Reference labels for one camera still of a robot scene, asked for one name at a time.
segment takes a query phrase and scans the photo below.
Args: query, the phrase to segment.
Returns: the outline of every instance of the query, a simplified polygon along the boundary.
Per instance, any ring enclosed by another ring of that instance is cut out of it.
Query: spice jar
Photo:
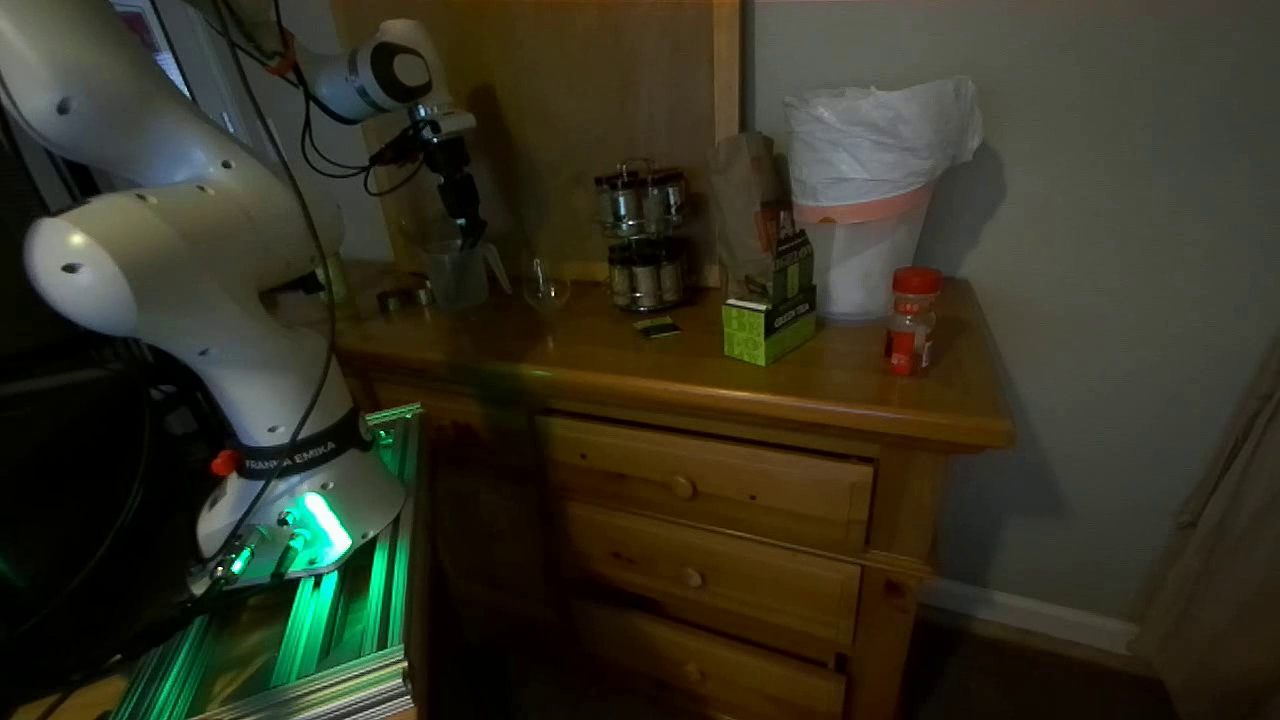
[[[927,371],[941,286],[943,286],[943,272],[935,266],[892,272],[892,318],[883,331],[883,359],[892,376]]]

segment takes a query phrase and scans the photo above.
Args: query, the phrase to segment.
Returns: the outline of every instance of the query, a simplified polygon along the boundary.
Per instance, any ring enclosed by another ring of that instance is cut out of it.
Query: wooden cabinet
[[[370,398],[419,398],[439,456],[485,459],[436,506],[475,601],[569,617],[590,656],[698,714],[887,720],[943,466],[1013,439],[973,291],[943,291],[920,379],[883,376],[871,324],[747,367],[722,355],[713,300],[678,318],[643,341],[578,291],[555,334],[491,304],[345,318],[340,355]]]

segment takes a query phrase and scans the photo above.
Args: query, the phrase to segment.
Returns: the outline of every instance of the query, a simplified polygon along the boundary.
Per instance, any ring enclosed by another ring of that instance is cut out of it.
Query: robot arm
[[[434,56],[376,56],[370,66],[391,66],[391,97],[365,91],[381,73],[326,60],[309,60],[314,91],[347,120],[419,105],[439,126],[424,144],[448,139]],[[0,105],[52,152],[131,184],[37,219],[29,277],[69,318],[184,359],[227,417],[239,465],[195,518],[205,582],[314,574],[376,536],[403,494],[365,451],[326,334],[262,304],[322,266],[302,195],[184,98],[106,0],[0,0]]]

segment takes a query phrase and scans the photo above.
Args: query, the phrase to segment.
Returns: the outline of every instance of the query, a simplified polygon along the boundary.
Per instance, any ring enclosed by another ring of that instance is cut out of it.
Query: green box
[[[726,355],[770,367],[790,355],[798,344],[816,334],[816,286],[786,300],[726,300],[722,307]]]

